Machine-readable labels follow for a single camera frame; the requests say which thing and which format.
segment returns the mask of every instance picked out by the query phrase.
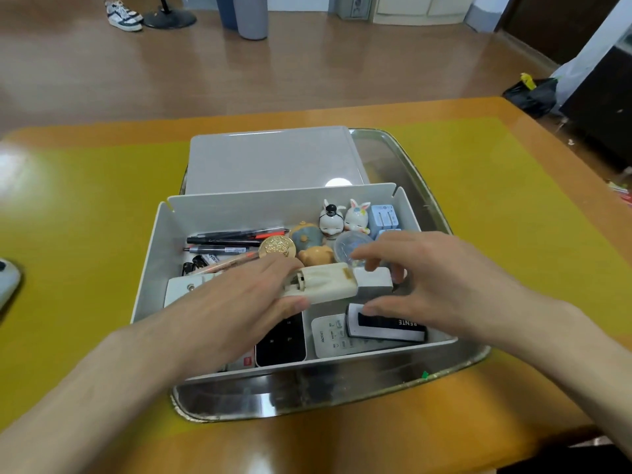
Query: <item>black plastic bag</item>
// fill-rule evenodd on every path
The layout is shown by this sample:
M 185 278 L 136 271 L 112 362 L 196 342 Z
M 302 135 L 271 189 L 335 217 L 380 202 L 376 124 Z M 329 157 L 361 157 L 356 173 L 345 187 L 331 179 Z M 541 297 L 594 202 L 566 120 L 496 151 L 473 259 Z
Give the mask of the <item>black plastic bag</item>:
M 534 79 L 536 88 L 530 90 L 522 81 L 506 89 L 502 97 L 509 100 L 532 118 L 541 118 L 555 106 L 557 78 Z

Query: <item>yellow tabletop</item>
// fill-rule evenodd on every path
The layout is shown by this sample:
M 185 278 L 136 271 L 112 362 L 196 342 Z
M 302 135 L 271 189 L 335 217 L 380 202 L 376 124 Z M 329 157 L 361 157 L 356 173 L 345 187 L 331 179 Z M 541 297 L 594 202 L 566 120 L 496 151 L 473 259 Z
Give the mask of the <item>yellow tabletop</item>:
M 501 98 L 22 129 L 0 148 L 0 256 L 24 273 L 0 325 L 0 429 L 129 323 L 157 204 L 194 135 L 292 127 L 393 134 L 455 234 L 632 346 L 632 218 L 590 169 Z M 596 432 L 529 366 L 482 363 L 381 398 L 198 425 L 165 393 L 94 472 L 452 472 Z

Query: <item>plastic lid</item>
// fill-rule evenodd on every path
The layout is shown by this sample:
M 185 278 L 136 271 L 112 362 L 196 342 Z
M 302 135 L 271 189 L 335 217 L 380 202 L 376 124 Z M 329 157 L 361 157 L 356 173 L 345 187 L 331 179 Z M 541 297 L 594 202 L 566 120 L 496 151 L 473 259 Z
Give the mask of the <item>plastic lid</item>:
M 352 260 L 349 255 L 355 248 L 366 243 L 371 243 L 373 239 L 369 235 L 360 231 L 345 231 L 341 233 L 334 244 L 334 256 L 339 263 L 347 263 L 349 266 L 364 266 L 364 260 Z

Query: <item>gray cylinder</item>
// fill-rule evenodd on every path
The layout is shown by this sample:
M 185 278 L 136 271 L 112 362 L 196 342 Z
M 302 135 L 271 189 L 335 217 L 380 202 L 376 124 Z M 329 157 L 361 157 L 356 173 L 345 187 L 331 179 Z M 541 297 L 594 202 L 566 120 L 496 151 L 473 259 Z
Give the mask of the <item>gray cylinder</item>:
M 268 37 L 268 0 L 233 0 L 237 31 L 247 40 Z

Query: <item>box compartment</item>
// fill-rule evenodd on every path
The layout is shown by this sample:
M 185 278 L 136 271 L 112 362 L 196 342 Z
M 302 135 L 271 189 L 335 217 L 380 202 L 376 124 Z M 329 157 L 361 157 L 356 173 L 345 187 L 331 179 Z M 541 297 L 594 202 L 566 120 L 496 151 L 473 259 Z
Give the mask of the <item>box compartment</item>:
M 348 207 L 351 198 L 358 202 L 393 205 L 401 229 L 420 230 L 405 191 L 394 183 L 170 197 L 158 206 L 131 322 L 140 321 L 162 309 L 167 282 L 172 277 L 180 276 L 182 264 L 187 259 L 188 254 L 182 250 L 187 236 L 199 232 L 242 230 L 268 225 L 292 227 L 301 221 L 313 223 L 318 219 L 324 199 Z M 400 288 L 398 293 L 400 291 L 405 293 L 405 288 Z M 304 311 L 303 328 L 307 342 L 307 358 L 304 361 L 206 374 L 188 379 L 187 382 L 254 377 L 299 366 L 343 363 L 351 359 L 422 350 L 457 341 L 456 337 L 429 328 L 429 340 L 424 344 L 336 358 L 316 358 L 311 333 L 312 319 L 340 314 L 348 303 L 366 301 L 349 298 L 316 304 Z

